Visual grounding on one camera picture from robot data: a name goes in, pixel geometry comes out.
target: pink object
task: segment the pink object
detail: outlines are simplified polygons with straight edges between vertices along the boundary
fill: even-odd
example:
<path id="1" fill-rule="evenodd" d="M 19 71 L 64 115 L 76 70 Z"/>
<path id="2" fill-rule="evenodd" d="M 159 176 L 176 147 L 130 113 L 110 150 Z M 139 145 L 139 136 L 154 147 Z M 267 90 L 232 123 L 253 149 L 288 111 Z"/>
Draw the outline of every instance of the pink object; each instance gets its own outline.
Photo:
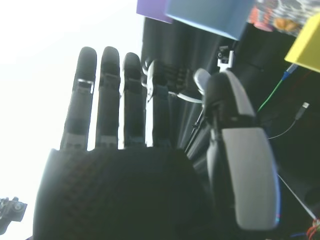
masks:
<path id="1" fill-rule="evenodd" d="M 172 18 L 165 15 L 167 0 L 138 0 L 136 13 L 147 18 L 172 23 Z"/>
<path id="2" fill-rule="evenodd" d="M 271 26 L 270 24 L 264 23 L 264 22 L 255 22 L 254 26 L 257 29 L 266 31 L 266 32 L 273 32 L 274 31 L 274 27 Z"/>

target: bright white surface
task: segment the bright white surface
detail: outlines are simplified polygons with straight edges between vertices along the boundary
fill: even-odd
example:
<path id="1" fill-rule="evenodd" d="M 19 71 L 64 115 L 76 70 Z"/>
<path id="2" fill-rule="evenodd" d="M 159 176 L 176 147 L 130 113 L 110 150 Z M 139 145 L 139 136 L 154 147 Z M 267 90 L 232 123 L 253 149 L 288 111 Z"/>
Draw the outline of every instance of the bright white surface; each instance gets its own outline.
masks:
<path id="1" fill-rule="evenodd" d="M 144 19 L 135 14 L 136 0 L 10 0 L 1 10 L 0 198 L 17 196 L 28 207 L 0 240 L 25 240 L 49 151 L 60 145 L 81 48 L 97 51 L 99 79 L 106 46 L 119 50 L 120 61 L 141 54 Z M 89 140 L 94 136 L 93 127 Z"/>

